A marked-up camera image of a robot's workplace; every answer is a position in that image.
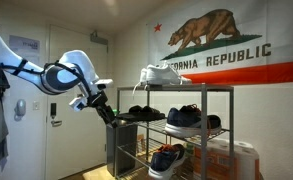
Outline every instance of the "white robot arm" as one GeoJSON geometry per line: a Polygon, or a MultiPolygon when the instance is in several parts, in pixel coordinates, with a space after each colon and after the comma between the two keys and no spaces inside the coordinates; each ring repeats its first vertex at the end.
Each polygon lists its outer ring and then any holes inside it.
{"type": "Polygon", "coordinates": [[[114,114],[103,89],[112,85],[111,79],[99,79],[88,56],[79,50],[64,53],[60,60],[41,68],[18,56],[0,37],[0,69],[33,83],[48,95],[58,95],[78,85],[82,94],[69,105],[80,111],[85,107],[96,108],[106,124],[113,125],[114,114]]]}

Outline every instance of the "floor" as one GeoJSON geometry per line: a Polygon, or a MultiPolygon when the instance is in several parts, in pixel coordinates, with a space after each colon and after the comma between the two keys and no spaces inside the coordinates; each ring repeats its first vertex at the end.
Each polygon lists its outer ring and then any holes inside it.
{"type": "Polygon", "coordinates": [[[103,165],[92,170],[78,173],[61,180],[114,180],[115,178],[107,171],[107,166],[103,165]]]}

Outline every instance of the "wall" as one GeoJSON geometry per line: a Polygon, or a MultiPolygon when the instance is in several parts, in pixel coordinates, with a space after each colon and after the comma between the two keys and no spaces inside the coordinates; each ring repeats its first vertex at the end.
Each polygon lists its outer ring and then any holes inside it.
{"type": "MultiPolygon", "coordinates": [[[[178,5],[184,4],[182,1],[170,1],[116,37],[116,86],[134,86],[139,82],[140,70],[148,62],[147,22],[169,13],[178,5]]],[[[138,94],[134,98],[131,93],[126,96],[130,98],[126,97],[125,103],[128,105],[125,110],[130,105],[146,103],[146,99],[141,100],[138,94]]],[[[180,96],[184,98],[178,99],[183,101],[175,105],[194,101],[186,93],[173,98],[180,96]]],[[[158,103],[152,104],[166,114],[169,107],[174,105],[169,104],[170,100],[164,103],[167,97],[164,94],[156,96],[158,103]]],[[[236,86],[235,140],[249,142],[256,148],[260,155],[260,171],[265,179],[293,179],[293,83],[236,86]]]]}
{"type": "MultiPolygon", "coordinates": [[[[37,65],[41,67],[48,61],[48,24],[88,34],[92,32],[85,27],[77,27],[1,1],[0,34],[3,40],[8,44],[9,35],[39,40],[41,48],[37,65]]],[[[99,35],[109,39],[111,59],[113,40],[102,32],[99,35]]],[[[7,73],[6,75],[11,85],[4,98],[5,118],[9,129],[7,138],[9,156],[1,162],[0,180],[43,180],[45,179],[47,95],[31,83],[7,73]],[[26,115],[20,121],[14,120],[14,108],[18,99],[26,100],[27,109],[26,115]],[[33,110],[33,101],[39,102],[39,110],[33,110]]]]}

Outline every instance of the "navy sneaker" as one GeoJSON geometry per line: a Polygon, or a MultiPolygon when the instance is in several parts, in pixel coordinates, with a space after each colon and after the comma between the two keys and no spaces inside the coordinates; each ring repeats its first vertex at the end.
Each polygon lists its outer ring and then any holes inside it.
{"type": "MultiPolygon", "coordinates": [[[[188,138],[201,135],[201,111],[196,105],[183,106],[180,110],[171,108],[165,131],[178,138],[188,138]]],[[[208,135],[221,131],[221,121],[216,115],[207,116],[208,135]]]]}
{"type": "Polygon", "coordinates": [[[183,145],[165,144],[153,154],[148,175],[154,179],[169,179],[174,168],[182,165],[185,159],[183,145]]]}

